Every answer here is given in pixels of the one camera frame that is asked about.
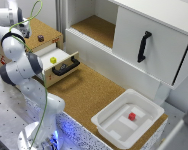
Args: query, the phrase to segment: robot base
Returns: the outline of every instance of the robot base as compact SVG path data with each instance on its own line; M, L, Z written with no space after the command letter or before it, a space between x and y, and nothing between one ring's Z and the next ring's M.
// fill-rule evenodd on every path
M30 137L31 133L33 130L37 127L39 122L34 122L32 124L29 124L22 130L18 136L18 149L19 150L30 150L31 147L31 142L28 141L28 137ZM60 136L61 133L59 134L58 142L59 142L59 147L62 147L64 139L63 137ZM49 145L46 142L41 143L40 145L34 145L31 150L51 150Z

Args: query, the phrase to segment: cork surface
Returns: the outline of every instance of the cork surface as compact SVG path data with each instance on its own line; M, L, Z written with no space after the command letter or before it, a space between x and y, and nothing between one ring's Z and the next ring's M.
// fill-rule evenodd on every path
M98 133L91 118L125 92L125 89L81 63L78 70L52 85L48 91L64 99L66 113L117 150ZM161 116L130 150L140 149L166 119L167 115Z
M97 16L92 16L75 25L72 28L86 34L100 43L112 48L115 34L115 25Z
M36 18L31 20L31 29L32 29L31 37L29 39L25 38L25 42L30 49L34 49L42 44L52 41L52 39L55 39L58 36L63 36L62 33L44 24L43 22L41 22ZM44 36L43 42L38 41L38 35Z

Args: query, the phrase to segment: cabinet handle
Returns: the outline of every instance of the cabinet handle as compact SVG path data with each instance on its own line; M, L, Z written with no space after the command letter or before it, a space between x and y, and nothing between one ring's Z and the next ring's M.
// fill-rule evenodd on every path
M141 45L140 45L140 50L138 53L138 63L142 62L145 59L144 51L145 51L145 45L146 45L146 40L152 36L152 33L146 31L145 35L143 36L142 40L141 40Z
M66 74L67 72L69 72L70 70L76 68L77 66L79 66L80 62L74 58L74 56L71 57L71 61L73 62L72 65L68 66L67 68L61 69L60 70L56 70L55 67L52 68L52 72L57 75L57 76L62 76L64 74Z

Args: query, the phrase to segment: white wall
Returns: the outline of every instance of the white wall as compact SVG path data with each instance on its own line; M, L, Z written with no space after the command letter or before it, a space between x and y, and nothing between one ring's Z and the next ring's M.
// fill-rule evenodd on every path
M188 77L177 89L171 91L167 102L183 112L188 110Z
M42 0L43 1L43 9L40 14L36 17L41 20L45 24L51 26L56 29L56 10L55 10L55 0ZM23 11L23 17L29 17L31 14L32 7L36 0L17 0L18 6ZM0 8L4 7L4 0L0 0ZM35 7L35 14L40 8L40 3Z

